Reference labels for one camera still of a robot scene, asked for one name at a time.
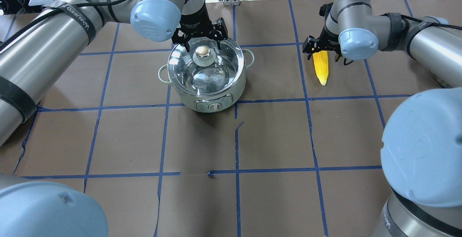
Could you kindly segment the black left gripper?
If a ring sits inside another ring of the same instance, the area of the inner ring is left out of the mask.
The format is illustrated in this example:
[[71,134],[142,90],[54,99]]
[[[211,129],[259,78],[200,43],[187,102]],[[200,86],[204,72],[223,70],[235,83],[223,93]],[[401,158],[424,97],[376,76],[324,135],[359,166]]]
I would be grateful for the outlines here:
[[229,38],[224,18],[219,17],[214,22],[210,20],[207,10],[200,10],[194,14],[181,15],[179,27],[172,35],[172,43],[183,46],[191,52],[189,41],[192,38],[208,38],[216,41],[218,50],[222,50],[221,41]]

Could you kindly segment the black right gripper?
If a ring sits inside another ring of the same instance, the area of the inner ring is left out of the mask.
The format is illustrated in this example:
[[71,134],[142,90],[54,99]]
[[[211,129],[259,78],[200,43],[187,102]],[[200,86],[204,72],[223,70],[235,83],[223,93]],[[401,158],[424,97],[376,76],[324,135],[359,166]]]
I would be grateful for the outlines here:
[[332,21],[331,25],[332,27],[329,28],[328,22],[326,22],[318,38],[314,38],[312,35],[306,38],[302,45],[302,52],[307,54],[308,61],[312,59],[313,53],[323,50],[334,51],[336,53],[334,57],[335,62],[338,62],[343,56],[339,43],[339,35],[333,32],[335,28],[338,28],[338,23]]

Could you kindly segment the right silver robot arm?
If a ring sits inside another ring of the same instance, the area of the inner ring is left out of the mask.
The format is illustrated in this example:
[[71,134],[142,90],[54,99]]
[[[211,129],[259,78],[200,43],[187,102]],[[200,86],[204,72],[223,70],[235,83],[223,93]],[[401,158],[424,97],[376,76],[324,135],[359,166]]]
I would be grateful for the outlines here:
[[376,16],[371,0],[335,0],[319,14],[320,36],[303,45],[309,58],[328,50],[360,61],[401,50],[448,85],[414,94],[388,119],[380,160],[392,194],[371,236],[460,237],[461,27],[442,17]]

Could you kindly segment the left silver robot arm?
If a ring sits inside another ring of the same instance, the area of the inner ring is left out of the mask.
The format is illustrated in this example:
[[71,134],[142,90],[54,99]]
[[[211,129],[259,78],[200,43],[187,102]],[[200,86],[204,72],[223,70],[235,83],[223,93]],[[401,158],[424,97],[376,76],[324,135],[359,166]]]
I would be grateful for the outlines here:
[[[130,23],[152,41],[186,46],[191,38],[228,38],[205,0],[56,0],[1,45],[1,143],[107,22]],[[67,185],[1,174],[2,237],[107,237],[93,198]]]

